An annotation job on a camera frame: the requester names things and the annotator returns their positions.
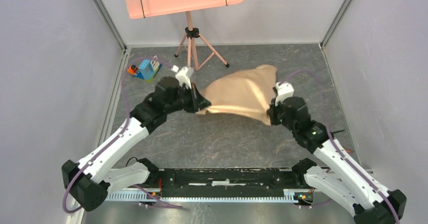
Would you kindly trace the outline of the peach satin napkin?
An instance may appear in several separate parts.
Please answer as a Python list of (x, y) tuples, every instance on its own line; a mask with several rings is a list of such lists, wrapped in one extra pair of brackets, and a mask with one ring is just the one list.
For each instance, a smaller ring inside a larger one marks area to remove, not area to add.
[(223, 76), (201, 91), (211, 106), (198, 111), (199, 115), (233, 114), (261, 121), (270, 126), (267, 110), (275, 97), (277, 68), (260, 65)]

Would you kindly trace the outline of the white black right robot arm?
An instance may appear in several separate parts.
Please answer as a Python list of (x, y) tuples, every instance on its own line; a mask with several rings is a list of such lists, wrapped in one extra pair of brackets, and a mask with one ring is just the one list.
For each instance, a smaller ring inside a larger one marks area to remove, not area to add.
[(313, 187), (346, 209), (355, 223), (399, 223), (407, 198), (399, 189), (390, 190), (360, 166), (334, 138), (329, 127), (313, 120), (301, 97), (273, 99), (267, 110), (271, 124), (285, 126), (296, 142), (325, 163), (330, 176), (306, 158), (294, 165), (292, 183)]

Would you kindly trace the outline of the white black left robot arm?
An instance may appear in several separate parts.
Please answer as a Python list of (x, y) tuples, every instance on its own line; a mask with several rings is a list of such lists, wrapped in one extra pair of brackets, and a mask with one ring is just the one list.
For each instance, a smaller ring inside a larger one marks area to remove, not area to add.
[(192, 82), (163, 77), (154, 92), (129, 111), (123, 124), (100, 146), (78, 162), (67, 160), (61, 167), (66, 192), (63, 210), (75, 213), (80, 209), (93, 211), (110, 192), (142, 183), (153, 187), (158, 173), (137, 162), (112, 171), (113, 165), (134, 145), (149, 136), (176, 111), (197, 113), (211, 106), (211, 102)]

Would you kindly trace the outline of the colourful toy brick house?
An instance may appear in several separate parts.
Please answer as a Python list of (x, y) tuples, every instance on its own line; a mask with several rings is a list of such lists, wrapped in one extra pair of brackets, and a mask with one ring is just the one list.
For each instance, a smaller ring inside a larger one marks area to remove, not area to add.
[(152, 58), (145, 58), (138, 66), (136, 77), (146, 82), (152, 82), (162, 64), (155, 55)]

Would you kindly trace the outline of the orange toy figure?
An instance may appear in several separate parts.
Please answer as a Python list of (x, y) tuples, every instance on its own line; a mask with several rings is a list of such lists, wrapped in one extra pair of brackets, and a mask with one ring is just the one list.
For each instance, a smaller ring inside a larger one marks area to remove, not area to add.
[(130, 74), (130, 75), (132, 75), (132, 76), (137, 76), (138, 75), (138, 67), (136, 66), (136, 65), (131, 65), (129, 68), (128, 68), (128, 73)]

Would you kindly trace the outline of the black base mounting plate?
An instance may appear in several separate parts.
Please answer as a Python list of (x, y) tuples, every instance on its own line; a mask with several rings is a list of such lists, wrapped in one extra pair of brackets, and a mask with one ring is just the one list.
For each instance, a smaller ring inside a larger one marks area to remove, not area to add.
[(285, 190), (313, 193), (303, 176), (290, 168), (163, 169), (139, 187), (161, 197), (281, 197)]

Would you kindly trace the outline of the pink music stand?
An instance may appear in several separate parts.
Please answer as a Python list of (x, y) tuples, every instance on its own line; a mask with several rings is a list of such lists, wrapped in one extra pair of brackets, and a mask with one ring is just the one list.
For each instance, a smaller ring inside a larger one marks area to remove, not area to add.
[(187, 27), (174, 56), (178, 57), (181, 49), (187, 47), (187, 65), (193, 66), (199, 70), (205, 65), (205, 62), (199, 63), (195, 40), (201, 39), (203, 43), (211, 50), (211, 54), (205, 59), (207, 62), (214, 55), (221, 60), (225, 67), (230, 64), (219, 54), (219, 52), (208, 42), (208, 40), (199, 32), (199, 29), (193, 25), (191, 13), (197, 10), (226, 7), (239, 4), (244, 0), (125, 0), (126, 9), (130, 19), (142, 19), (176, 13), (185, 13)]

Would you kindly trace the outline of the black handled utensil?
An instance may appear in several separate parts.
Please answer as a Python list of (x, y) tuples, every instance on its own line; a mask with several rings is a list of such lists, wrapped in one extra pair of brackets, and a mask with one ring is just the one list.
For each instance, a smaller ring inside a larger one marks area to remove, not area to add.
[(334, 136), (335, 134), (338, 134), (338, 133), (341, 133), (341, 132), (344, 132), (344, 131), (345, 131), (345, 129), (333, 131), (333, 132), (331, 132), (331, 135)]

